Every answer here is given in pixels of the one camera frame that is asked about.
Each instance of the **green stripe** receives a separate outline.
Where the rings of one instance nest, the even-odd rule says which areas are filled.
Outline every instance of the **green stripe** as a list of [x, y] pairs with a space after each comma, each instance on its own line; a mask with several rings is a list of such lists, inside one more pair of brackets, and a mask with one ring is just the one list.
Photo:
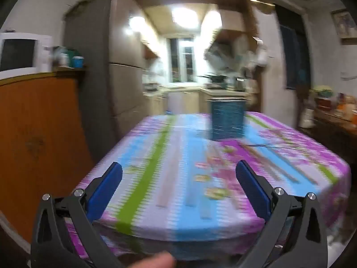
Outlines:
[[160, 156], [163, 150], [165, 150], [166, 148], [169, 131], [174, 123], [174, 119], [174, 116], [168, 117], [167, 125], [160, 131], [159, 139], [153, 146], [153, 154], [147, 162], [144, 174], [142, 175], [135, 190], [131, 193], [128, 200], [121, 207], [117, 214], [118, 221], [116, 224], [116, 228], [119, 232], [122, 232], [123, 234], [133, 235], [133, 232], [131, 230], [132, 222], [137, 213], [137, 209], [145, 198], [147, 190], [152, 182], [152, 178], [156, 172], [156, 167], [159, 164]]
[[[263, 128], [266, 129], [271, 129], [269, 128], [266, 124], [264, 124], [263, 122], [261, 122], [260, 120], [258, 120], [257, 118], [251, 116], [251, 115], [246, 115], [247, 118], [249, 118], [251, 121], [253, 121], [254, 123], [262, 126]], [[328, 178], [328, 180], [332, 183], [335, 184], [336, 182], [338, 182], [338, 179], [332, 174], [332, 172], [323, 164], [318, 163], [315, 159], [313, 159], [312, 157], [310, 157], [310, 155], [305, 152], [304, 150], [302, 150], [299, 146], [297, 146], [296, 144], [294, 144], [293, 142], [291, 142], [290, 140], [286, 139], [284, 136], [282, 136], [281, 134], [277, 134], [275, 132], [276, 135], [278, 135], [281, 139], [283, 139], [285, 142], [287, 142], [289, 145], [295, 147], [296, 149], [299, 149], [301, 152], [304, 153], [304, 155], [306, 156], [306, 158], [308, 158], [311, 162], [315, 163], [318, 167], [318, 169]]]

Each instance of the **striped tablecloth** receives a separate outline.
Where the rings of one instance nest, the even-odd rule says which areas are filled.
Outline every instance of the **striped tablecloth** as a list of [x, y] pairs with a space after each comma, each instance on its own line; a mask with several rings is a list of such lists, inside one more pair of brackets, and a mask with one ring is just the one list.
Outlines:
[[[77, 186], [86, 188], [114, 161], [122, 165], [123, 179], [95, 223], [116, 255], [167, 250], [190, 260], [244, 253], [264, 221], [235, 178], [240, 159], [273, 187], [298, 196], [316, 193], [327, 226], [344, 211], [349, 167], [314, 140], [250, 112], [242, 139], [211, 141], [209, 132], [210, 117], [203, 114], [147, 117]], [[67, 226], [86, 257], [70, 221]]]

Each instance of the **blue gripper pad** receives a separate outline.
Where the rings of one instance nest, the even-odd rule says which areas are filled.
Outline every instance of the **blue gripper pad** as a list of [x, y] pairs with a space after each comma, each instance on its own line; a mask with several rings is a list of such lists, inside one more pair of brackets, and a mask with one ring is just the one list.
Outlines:
[[100, 219], [122, 178], [123, 169], [121, 165], [113, 162], [102, 177], [92, 180], [90, 185], [97, 184], [98, 186], [95, 187], [87, 203], [87, 218], [90, 222]]
[[272, 186], [264, 177], [256, 175], [245, 160], [237, 163], [236, 177], [257, 217], [268, 221], [271, 215]]

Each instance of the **metal screw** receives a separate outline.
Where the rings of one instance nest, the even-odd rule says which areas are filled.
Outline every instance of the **metal screw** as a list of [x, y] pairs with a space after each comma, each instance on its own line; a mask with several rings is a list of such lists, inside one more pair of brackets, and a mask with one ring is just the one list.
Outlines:
[[308, 193], [307, 196], [308, 196], [309, 199], [311, 199], [311, 200], [315, 200], [315, 199], [316, 199], [315, 193]]
[[84, 190], [79, 188], [79, 189], [76, 189], [73, 194], [75, 197], [81, 197], [83, 195], [83, 193], [84, 193]]
[[50, 199], [50, 195], [48, 193], [45, 193], [43, 196], [42, 196], [42, 199], [43, 200], [49, 200]]
[[274, 191], [277, 195], [283, 195], [285, 192], [281, 187], [275, 188]]

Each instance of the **basket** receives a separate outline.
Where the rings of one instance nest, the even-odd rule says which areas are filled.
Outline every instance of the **basket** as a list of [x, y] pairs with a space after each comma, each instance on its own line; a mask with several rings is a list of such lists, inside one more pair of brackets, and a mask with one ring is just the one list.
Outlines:
[[211, 139], [244, 136], [244, 112], [247, 100], [235, 97], [210, 98], [212, 114]]

